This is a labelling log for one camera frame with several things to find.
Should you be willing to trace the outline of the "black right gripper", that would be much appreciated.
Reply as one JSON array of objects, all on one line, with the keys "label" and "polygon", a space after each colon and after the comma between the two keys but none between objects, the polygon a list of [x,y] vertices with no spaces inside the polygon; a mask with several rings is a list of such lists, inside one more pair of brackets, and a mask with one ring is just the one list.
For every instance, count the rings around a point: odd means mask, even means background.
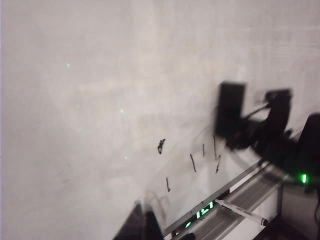
[{"label": "black right gripper", "polygon": [[284,160],[288,156],[287,118],[268,117],[257,121],[240,118],[224,121],[224,139],[230,151],[251,148],[265,160]]}]

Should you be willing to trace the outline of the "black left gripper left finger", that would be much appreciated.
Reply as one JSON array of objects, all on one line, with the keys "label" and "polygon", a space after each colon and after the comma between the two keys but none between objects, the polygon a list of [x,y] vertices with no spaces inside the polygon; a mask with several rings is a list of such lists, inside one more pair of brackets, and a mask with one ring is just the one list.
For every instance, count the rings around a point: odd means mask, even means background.
[{"label": "black left gripper left finger", "polygon": [[122,227],[118,230],[113,240],[145,240],[146,223],[145,212],[141,201],[136,201],[124,221]]}]

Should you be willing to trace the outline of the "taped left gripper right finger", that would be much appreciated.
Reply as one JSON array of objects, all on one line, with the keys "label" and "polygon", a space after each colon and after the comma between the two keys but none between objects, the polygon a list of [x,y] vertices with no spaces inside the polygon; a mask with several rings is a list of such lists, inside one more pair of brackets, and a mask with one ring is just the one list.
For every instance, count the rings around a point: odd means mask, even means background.
[{"label": "taped left gripper right finger", "polygon": [[166,224],[164,203],[155,192],[146,192],[144,197],[145,239],[163,240]]}]

